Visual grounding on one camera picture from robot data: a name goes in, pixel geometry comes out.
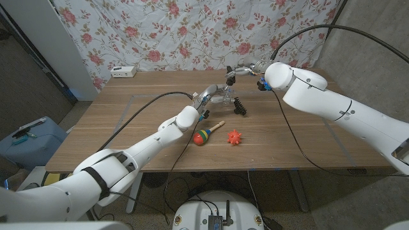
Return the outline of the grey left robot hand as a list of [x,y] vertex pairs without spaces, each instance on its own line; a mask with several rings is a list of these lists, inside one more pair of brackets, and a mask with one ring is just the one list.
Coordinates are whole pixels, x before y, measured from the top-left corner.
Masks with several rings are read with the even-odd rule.
[[227,84],[212,84],[208,86],[200,95],[193,96],[192,106],[199,113],[199,121],[206,119],[210,113],[206,109],[207,103],[229,104],[236,102],[233,98],[233,90]]

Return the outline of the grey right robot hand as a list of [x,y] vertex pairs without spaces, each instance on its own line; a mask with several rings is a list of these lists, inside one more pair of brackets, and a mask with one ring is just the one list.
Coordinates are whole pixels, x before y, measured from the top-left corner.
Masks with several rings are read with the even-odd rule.
[[264,60],[254,56],[246,56],[243,63],[237,68],[228,67],[225,78],[235,77],[237,75],[259,75],[264,74],[266,69],[272,65],[271,60]]

